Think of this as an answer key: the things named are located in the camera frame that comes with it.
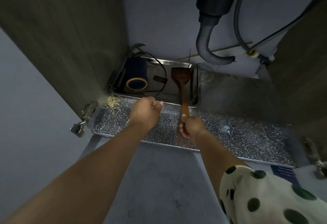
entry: person's left arm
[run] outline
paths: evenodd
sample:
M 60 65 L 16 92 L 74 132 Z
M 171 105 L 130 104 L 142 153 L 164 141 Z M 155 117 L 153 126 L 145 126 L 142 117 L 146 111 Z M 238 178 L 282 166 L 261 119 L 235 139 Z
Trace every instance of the person's left arm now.
M 157 123 L 163 102 L 138 100 L 128 126 L 55 178 L 5 223 L 102 223 L 141 139 Z

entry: blue label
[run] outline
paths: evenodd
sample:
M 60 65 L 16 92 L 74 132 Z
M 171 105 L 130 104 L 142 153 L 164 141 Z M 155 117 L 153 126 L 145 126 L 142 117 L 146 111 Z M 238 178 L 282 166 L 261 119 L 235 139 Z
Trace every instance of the blue label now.
M 279 165 L 271 165 L 271 169 L 274 175 L 289 181 L 293 185 L 300 186 L 292 168 L 281 167 Z

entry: spatula head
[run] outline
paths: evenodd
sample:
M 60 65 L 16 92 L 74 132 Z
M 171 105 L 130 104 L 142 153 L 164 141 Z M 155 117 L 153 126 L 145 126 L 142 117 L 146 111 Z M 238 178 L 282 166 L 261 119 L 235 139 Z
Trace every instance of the spatula head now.
M 191 78 L 191 70 L 189 68 L 172 68 L 171 78 L 181 85 L 185 85 Z

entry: drain pipe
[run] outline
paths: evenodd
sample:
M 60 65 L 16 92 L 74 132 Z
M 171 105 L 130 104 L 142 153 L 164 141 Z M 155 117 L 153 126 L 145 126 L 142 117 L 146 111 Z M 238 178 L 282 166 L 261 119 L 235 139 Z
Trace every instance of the drain pipe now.
M 208 48 L 212 29 L 218 24 L 221 16 L 230 11 L 233 2 L 234 0 L 197 0 L 197 8 L 200 11 L 200 30 L 196 42 L 198 54 L 203 60 L 214 65 L 227 65 L 235 60 L 234 56 L 217 56 Z

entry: stainless steel tray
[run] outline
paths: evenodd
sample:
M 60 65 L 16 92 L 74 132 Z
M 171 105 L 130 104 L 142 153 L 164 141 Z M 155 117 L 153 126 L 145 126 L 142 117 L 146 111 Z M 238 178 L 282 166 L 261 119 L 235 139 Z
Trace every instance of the stainless steel tray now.
M 177 62 L 177 61 L 167 61 L 158 59 L 161 64 L 165 67 L 167 72 L 167 83 L 162 92 L 146 92 L 149 90 L 161 90 L 163 83 L 156 82 L 153 80 L 153 76 L 157 75 L 160 77 L 165 77 L 165 72 L 159 63 L 151 57 L 141 56 L 145 58 L 147 67 L 147 77 L 148 86 L 143 91 L 132 91 L 127 89 L 127 87 L 122 86 L 122 79 L 125 74 L 125 62 L 123 62 L 117 76 L 114 79 L 110 91 L 118 96 L 125 96 L 131 98 L 142 98 L 146 96 L 153 96 L 157 101 L 163 101 L 164 103 L 180 105 L 179 91 L 176 83 L 171 78 L 171 69 L 174 67 L 189 68 L 191 70 L 191 79 L 185 85 L 185 93 L 188 96 L 189 107 L 196 107 L 200 103 L 200 70 L 198 66 L 193 63 Z

